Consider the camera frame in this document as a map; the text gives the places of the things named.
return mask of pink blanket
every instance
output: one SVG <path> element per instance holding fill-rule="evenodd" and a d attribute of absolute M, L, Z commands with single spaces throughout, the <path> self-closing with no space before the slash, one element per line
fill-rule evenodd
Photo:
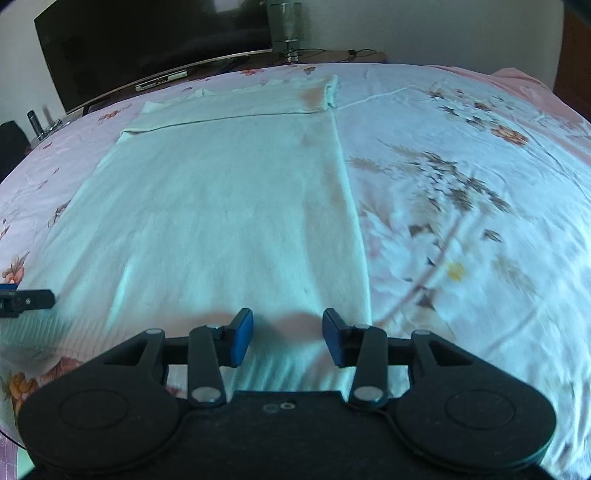
<path fill-rule="evenodd" d="M 547 154 L 550 158 L 563 159 L 565 162 L 568 157 L 591 164 L 589 123 L 563 104 L 541 82 L 516 69 L 503 69 L 489 76 L 448 67 L 362 64 L 285 66 L 247 70 L 187 82 L 94 112 L 43 141 L 0 184 L 0 267 L 3 281 L 19 283 L 26 275 L 28 266 L 35 261 L 49 230 L 59 221 L 72 196 L 114 145 L 121 129 L 138 115 L 145 101 L 161 102 L 180 98 L 198 88 L 229 90 L 257 85 L 275 78 L 287 79 L 315 74 L 338 74 L 342 82 L 337 96 L 342 110 L 337 114 L 337 123 L 343 139 L 345 158 L 348 159 L 353 195 L 359 205 L 372 287 L 374 322 L 388 329 L 392 335 L 406 335 L 415 328 L 427 327 L 471 349 L 477 355 L 492 355 L 487 359 L 505 368 L 501 356 L 494 357 L 496 354 L 500 355 L 500 344 L 486 344 L 487 325 L 482 324 L 479 340 L 457 324 L 454 327 L 453 322 L 447 321 L 457 315 L 453 310 L 453 305 L 457 302 L 443 304 L 442 299 L 445 295 L 445 298 L 449 297 L 451 300 L 458 299 L 458 285 L 461 280 L 469 278 L 470 267 L 476 269 L 479 266 L 444 261 L 445 256 L 453 253 L 455 248 L 467 249 L 464 244 L 454 243 L 454 236 L 463 234 L 461 222 L 452 222 L 453 227 L 441 244 L 428 242 L 419 245 L 417 239 L 435 234 L 431 224 L 417 222 L 409 226 L 400 217 L 401 210 L 404 209 L 403 203 L 393 201 L 391 205 L 386 205 L 381 201 L 386 197 L 394 198 L 394 180 L 400 181 L 402 176 L 408 175 L 409 179 L 415 181 L 411 174 L 416 170 L 429 170 L 434 175 L 444 169 L 456 171 L 456 164 L 446 160 L 447 158 L 462 161 L 469 157 L 470 161 L 478 163 L 481 160 L 492 160 L 495 155 L 526 161 L 528 155 L 535 157 Z M 392 101 L 392 94 L 395 92 L 382 91 L 388 75 L 395 78 L 396 86 L 400 85 L 400 89 L 396 90 L 400 91 L 396 97 L 398 103 Z M 397 117 L 397 109 L 409 104 L 416 106 L 417 111 L 424 115 L 421 117 L 424 118 L 424 123 L 420 129 L 407 128 L 405 131 L 404 118 Z M 376 107 L 384 112 L 383 117 L 376 113 Z M 483 121 L 492 111 L 495 120 Z M 365 130 L 361 127 L 363 122 L 359 122 L 359 115 L 364 113 L 367 115 L 366 119 L 374 116 L 374 129 Z M 483 146 L 482 150 L 486 150 L 486 155 L 479 152 L 479 145 Z M 394 155 L 398 160 L 380 163 L 380 157 L 386 158 L 387 155 Z M 493 192 L 488 187 L 484 188 L 473 177 L 461 180 L 461 175 L 457 173 L 456 178 L 447 184 L 436 186 L 432 197 L 428 197 L 423 205 L 423 211 L 414 212 L 413 215 L 431 214 L 430 210 L 433 210 L 433 205 L 437 205 L 437 202 L 442 205 L 452 202 L 459 210 L 467 208 L 467 197 L 457 194 L 460 188 L 458 181 L 463 181 L 464 184 L 472 182 L 475 192 L 480 190 L 480 193 L 489 193 L 485 199 L 488 207 L 484 205 L 483 208 L 490 208 L 494 213 L 502 212 L 507 214 L 507 218 L 510 217 L 510 205 L 502 198 L 503 190 Z M 423 187 L 428 191 L 433 185 L 426 182 Z M 499 229 L 486 228 L 483 232 L 482 238 L 487 248 L 504 248 L 509 243 L 503 243 L 503 232 Z M 400 242 L 403 237 L 404 241 L 408 241 L 408 252 L 415 252 L 411 248 L 424 247 L 424 254 L 429 255 L 428 262 L 437 264 L 438 268 L 429 272 L 425 270 L 424 275 L 415 277 L 415 270 L 422 269 L 423 263 L 427 265 L 427 261 L 414 265 L 414 254 L 409 254 L 409 258 L 394 255 L 397 252 L 395 247 L 400 246 L 396 242 Z M 505 271 L 507 282 L 513 282 L 518 289 L 531 296 L 535 292 L 534 281 L 505 257 L 498 258 L 501 260 L 495 265 Z M 408 262 L 403 265 L 404 268 L 399 267 L 406 260 Z M 438 275 L 451 282 L 456 290 L 452 288 L 439 292 L 435 287 L 425 286 L 439 278 Z M 400 291 L 408 293 L 397 296 Z M 400 313 L 401 306 L 416 306 L 415 303 L 419 305 L 423 317 L 418 318 L 413 313 L 413 319 L 403 326 L 392 324 L 392 318 L 394 314 Z M 433 320 L 431 315 L 435 310 L 438 310 L 437 320 Z M 577 354 L 589 356 L 588 351 Z M 75 368 L 79 361 L 69 357 L 54 358 L 41 349 L 28 355 L 31 362 L 27 361 L 26 354 L 22 351 L 0 352 L 0 380 L 6 393 L 5 401 L 0 403 L 0 428 L 17 438 L 14 416 L 18 414 L 27 397 L 45 383 Z M 37 363 L 35 367 L 31 366 L 33 357 Z M 511 373 L 530 381 L 529 372 L 517 369 Z M 172 391 L 177 391 L 176 388 L 180 388 L 179 385 L 170 385 Z M 576 395 L 576 398 L 573 397 L 573 404 L 580 402 L 581 398 L 589 398 L 584 390 L 589 386 L 583 383 L 581 388 L 582 393 L 573 393 Z M 570 392 L 565 392 L 564 395 L 568 397 L 567 400 L 570 399 Z M 589 455 L 584 447 L 585 436 L 591 429 L 587 424 L 591 420 L 587 418 L 589 415 L 582 416 L 584 409 L 581 405 L 577 408 L 578 410 L 565 414 L 567 426 L 560 432 L 561 444 L 550 455 L 552 467 L 565 479 L 578 480 L 591 474 Z M 0 480 L 12 480 L 15 478 L 15 446 L 11 442 L 5 442 L 0 444 L 0 451 Z"/>

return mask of tv stand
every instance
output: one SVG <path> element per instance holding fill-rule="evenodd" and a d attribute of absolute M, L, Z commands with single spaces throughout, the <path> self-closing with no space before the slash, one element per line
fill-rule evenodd
<path fill-rule="evenodd" d="M 358 51 L 355 50 L 322 50 L 322 49 L 306 49 L 303 48 L 298 54 L 298 64 L 310 64 L 310 63 L 387 63 L 388 58 L 385 53 L 372 50 Z M 153 88 L 143 90 L 142 92 L 136 92 L 133 86 L 121 89 L 117 92 L 113 92 L 106 98 L 102 98 L 95 103 L 86 105 L 82 109 L 82 115 L 87 113 L 96 112 L 102 108 L 106 108 L 109 105 L 127 100 L 129 98 L 136 97 L 143 93 L 153 92 L 163 88 L 170 87 L 171 85 L 177 85 L 179 83 L 188 82 L 191 80 L 200 80 L 207 77 L 212 77 L 222 73 L 231 72 L 238 67 L 244 70 L 262 69 L 265 67 L 274 67 L 279 65 L 290 64 L 287 61 L 287 57 L 280 53 L 261 53 L 252 56 L 237 57 L 233 59 L 229 64 L 224 65 L 221 61 L 198 65 L 195 67 L 187 68 L 187 76 L 171 82 L 162 83 L 155 85 Z"/>

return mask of black circular base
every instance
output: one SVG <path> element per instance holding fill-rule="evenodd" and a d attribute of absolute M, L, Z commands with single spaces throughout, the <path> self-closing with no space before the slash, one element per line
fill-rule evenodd
<path fill-rule="evenodd" d="M 65 471 L 112 471 L 141 460 L 173 434 L 178 405 L 161 385 L 133 367 L 85 367 L 23 405 L 18 425 L 32 455 Z"/>
<path fill-rule="evenodd" d="M 494 368 L 439 368 L 398 400 L 393 417 L 413 448 L 459 471 L 524 468 L 556 428 L 543 395 Z"/>

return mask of wooden cabinet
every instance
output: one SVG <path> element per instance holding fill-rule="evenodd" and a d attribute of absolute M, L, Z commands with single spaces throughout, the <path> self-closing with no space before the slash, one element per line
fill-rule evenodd
<path fill-rule="evenodd" d="M 569 9 L 554 93 L 591 121 L 591 28 Z"/>

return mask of orange flower print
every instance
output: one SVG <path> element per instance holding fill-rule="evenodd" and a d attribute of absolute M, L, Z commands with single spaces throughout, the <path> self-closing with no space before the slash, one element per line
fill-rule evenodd
<path fill-rule="evenodd" d="M 25 260 L 29 252 L 24 254 L 21 258 L 18 255 L 12 257 L 12 264 L 10 268 L 7 268 L 2 272 L 2 278 L 4 283 L 20 283 L 25 274 Z"/>
<path fill-rule="evenodd" d="M 113 118 L 115 115 L 117 115 L 121 110 L 113 110 L 111 113 L 106 113 L 103 116 L 101 116 L 98 121 L 100 122 L 101 120 L 106 120 L 108 118 Z"/>
<path fill-rule="evenodd" d="M 523 147 L 529 141 L 525 135 L 522 135 L 511 128 L 504 127 L 503 125 L 499 125 L 497 128 L 494 128 L 492 133 L 497 137 L 500 137 L 503 140 L 519 147 Z"/>
<path fill-rule="evenodd" d="M 8 379 L 8 391 L 12 400 L 12 409 L 14 410 L 14 419 L 16 421 L 18 413 L 21 411 L 22 404 L 31 394 L 39 388 L 37 380 L 34 378 L 27 381 L 25 374 L 20 372 Z"/>
<path fill-rule="evenodd" d="M 56 208 L 55 214 L 47 222 L 48 227 L 52 227 L 56 224 L 57 219 L 59 217 L 61 217 L 61 214 L 64 213 L 64 211 L 66 210 L 66 208 L 68 207 L 69 204 L 70 204 L 70 201 L 68 200 L 66 203 L 62 203 L 58 208 Z"/>
<path fill-rule="evenodd" d="M 253 69 L 253 70 L 242 70 L 240 73 L 249 77 L 251 75 L 256 75 L 257 73 L 261 73 L 262 69 Z"/>

